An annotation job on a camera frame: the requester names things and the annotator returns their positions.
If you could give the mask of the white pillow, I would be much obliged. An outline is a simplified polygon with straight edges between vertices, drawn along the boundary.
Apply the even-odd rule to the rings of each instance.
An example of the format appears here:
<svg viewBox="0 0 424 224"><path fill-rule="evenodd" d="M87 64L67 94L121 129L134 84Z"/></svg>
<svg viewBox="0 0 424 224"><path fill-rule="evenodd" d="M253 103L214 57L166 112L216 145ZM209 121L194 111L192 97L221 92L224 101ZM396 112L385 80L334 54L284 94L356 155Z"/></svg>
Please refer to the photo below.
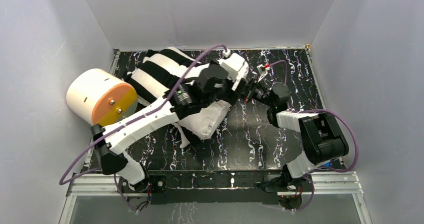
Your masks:
<svg viewBox="0 0 424 224"><path fill-rule="evenodd" d="M174 123L182 135L180 148L185 148L190 144L184 134L184 130L192 132L200 140L212 137L218 126L222 123L232 105L224 100L211 103L206 108L202 108L199 113L189 115L184 119Z"/></svg>

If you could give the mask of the black white striped pillowcase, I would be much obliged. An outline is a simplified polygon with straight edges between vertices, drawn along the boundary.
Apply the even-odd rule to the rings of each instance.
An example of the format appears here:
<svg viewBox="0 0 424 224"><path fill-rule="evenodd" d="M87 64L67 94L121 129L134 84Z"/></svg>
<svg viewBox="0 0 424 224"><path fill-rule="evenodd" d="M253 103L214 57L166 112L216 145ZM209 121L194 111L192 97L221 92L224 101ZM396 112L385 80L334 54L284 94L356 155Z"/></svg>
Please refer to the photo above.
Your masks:
<svg viewBox="0 0 424 224"><path fill-rule="evenodd" d="M171 104L166 101L168 90L177 83L195 59L187 56L180 49L168 47L161 51L149 50L143 62L132 72L127 72L123 80L131 84L138 96L138 102L145 106L136 115L155 117L157 114L170 113ZM229 59L220 59L219 65L229 67L231 77L237 79L241 87L242 77L247 77L249 66L244 58L233 53ZM186 74L185 78L196 77L209 64L195 65Z"/></svg>

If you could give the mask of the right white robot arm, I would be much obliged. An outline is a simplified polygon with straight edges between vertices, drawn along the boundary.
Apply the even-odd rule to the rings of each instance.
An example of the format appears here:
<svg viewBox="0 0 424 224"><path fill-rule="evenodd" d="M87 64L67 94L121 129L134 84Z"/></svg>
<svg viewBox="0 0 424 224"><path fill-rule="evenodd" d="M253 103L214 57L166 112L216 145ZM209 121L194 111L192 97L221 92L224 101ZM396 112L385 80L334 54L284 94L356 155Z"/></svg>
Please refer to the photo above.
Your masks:
<svg viewBox="0 0 424 224"><path fill-rule="evenodd" d="M281 183L286 190L296 190L305 174L349 153L349 145L334 115L288 110L290 94L285 83L276 82L268 89L255 79L242 79L236 92L246 102L256 100L266 104L267 119L274 127L300 134L302 152L284 166L287 174L282 176Z"/></svg>

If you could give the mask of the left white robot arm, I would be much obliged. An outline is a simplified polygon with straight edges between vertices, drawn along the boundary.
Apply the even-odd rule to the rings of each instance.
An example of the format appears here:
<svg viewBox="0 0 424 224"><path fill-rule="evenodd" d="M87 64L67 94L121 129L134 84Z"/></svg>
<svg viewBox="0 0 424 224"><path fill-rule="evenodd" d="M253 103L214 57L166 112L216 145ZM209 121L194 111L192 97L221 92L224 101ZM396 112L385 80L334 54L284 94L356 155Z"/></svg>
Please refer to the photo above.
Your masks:
<svg viewBox="0 0 424 224"><path fill-rule="evenodd" d="M146 169L126 149L146 135L180 122L202 139L211 137L230 107L225 99L235 97L248 71L244 60L233 58L202 66L193 62L172 88L150 105L94 134L102 173L119 174L137 192L147 190L150 182Z"/></svg>

